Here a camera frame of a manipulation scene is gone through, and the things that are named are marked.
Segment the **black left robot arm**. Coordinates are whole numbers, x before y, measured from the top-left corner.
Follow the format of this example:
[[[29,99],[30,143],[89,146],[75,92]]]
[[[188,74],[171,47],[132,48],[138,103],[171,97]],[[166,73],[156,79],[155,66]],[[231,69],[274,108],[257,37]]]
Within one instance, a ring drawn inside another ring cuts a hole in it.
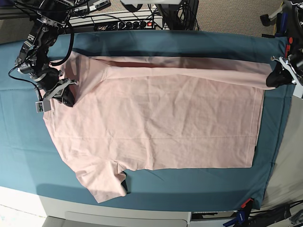
[[[263,26],[276,24],[273,37],[286,37],[285,56],[276,61],[275,69],[267,77],[268,87],[294,84],[303,86],[303,2],[284,0],[271,15],[260,16]]]

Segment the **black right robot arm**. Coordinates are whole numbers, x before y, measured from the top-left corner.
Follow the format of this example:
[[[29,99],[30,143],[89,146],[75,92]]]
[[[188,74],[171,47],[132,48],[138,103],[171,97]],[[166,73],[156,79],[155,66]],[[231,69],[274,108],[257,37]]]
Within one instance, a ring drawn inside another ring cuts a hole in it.
[[[71,55],[74,31],[69,19],[81,3],[77,0],[37,0],[30,6],[23,0],[16,1],[16,4],[34,11],[36,16],[33,17],[34,26],[22,45],[14,69],[31,77],[28,82],[35,87],[40,102],[49,97],[68,107],[74,106],[75,99],[69,88],[74,82],[61,79],[61,72],[56,67],[65,63]],[[68,52],[61,61],[52,62],[47,56],[49,48],[65,28],[71,34]]]

